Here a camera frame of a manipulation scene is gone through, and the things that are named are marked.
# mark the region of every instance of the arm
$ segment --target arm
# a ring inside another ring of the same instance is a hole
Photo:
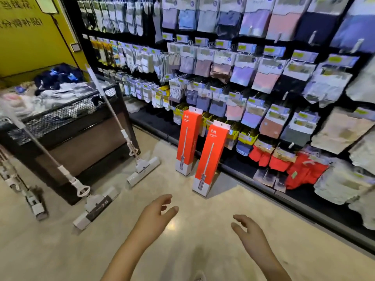
[[[143,209],[133,230],[112,258],[101,281],[130,281],[144,251],[157,240],[179,211],[178,206],[174,206],[165,214],[161,214],[166,205],[172,202],[171,198],[171,194],[162,195]]]
[[[233,231],[240,238],[247,253],[260,267],[267,281],[291,281],[292,279],[272,252],[260,226],[245,215],[233,217],[247,228],[247,231],[244,231],[237,223],[231,224]]]

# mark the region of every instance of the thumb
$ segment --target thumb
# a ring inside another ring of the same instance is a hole
[[[168,223],[173,219],[173,217],[177,215],[178,212],[179,212],[179,207],[173,206],[165,214],[162,215],[165,221],[165,226],[168,225]]]
[[[240,240],[242,240],[243,238],[245,238],[245,236],[247,235],[247,232],[245,232],[240,225],[238,225],[237,223],[231,223],[231,227],[233,229],[233,231],[237,234],[237,236],[240,238]]]

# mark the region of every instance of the finger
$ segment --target finger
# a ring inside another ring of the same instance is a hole
[[[177,215],[178,212],[179,212],[179,207],[173,206],[165,214],[162,215],[165,221],[165,226],[168,225],[168,223],[173,219],[174,216]]]
[[[172,203],[172,199],[168,199],[166,201],[164,201],[163,205],[167,205],[167,204],[171,204]]]
[[[246,228],[249,228],[251,225],[256,224],[256,222],[254,222],[252,218],[246,215],[233,215],[233,218]]]
[[[231,227],[233,231],[237,234],[237,236],[240,238],[240,240],[245,238],[245,236],[247,235],[247,233],[237,223],[235,222],[231,223]]]
[[[166,201],[171,200],[171,199],[172,199],[172,194],[164,194],[164,195],[160,195],[152,203],[156,203],[158,205],[163,205],[163,204],[165,204]]]

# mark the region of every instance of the yellow wall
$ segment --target yellow wall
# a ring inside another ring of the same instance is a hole
[[[53,1],[59,11],[54,18],[66,42],[76,42],[59,0]],[[85,69],[83,52],[73,55]],[[76,66],[51,16],[42,13],[35,0],[0,0],[0,78],[62,62]]]

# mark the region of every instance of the black label on mop head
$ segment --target black label on mop head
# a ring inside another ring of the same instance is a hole
[[[109,204],[112,203],[112,201],[113,201],[113,200],[112,200],[109,196],[106,196],[106,197],[105,197],[100,203],[96,204],[95,208],[92,209],[92,211],[86,215],[86,218],[87,218],[90,222],[94,221],[94,220],[96,219],[96,217],[98,217],[99,214],[100,214],[101,212],[103,212],[103,210],[104,210],[105,208],[107,208],[107,206],[108,206]]]

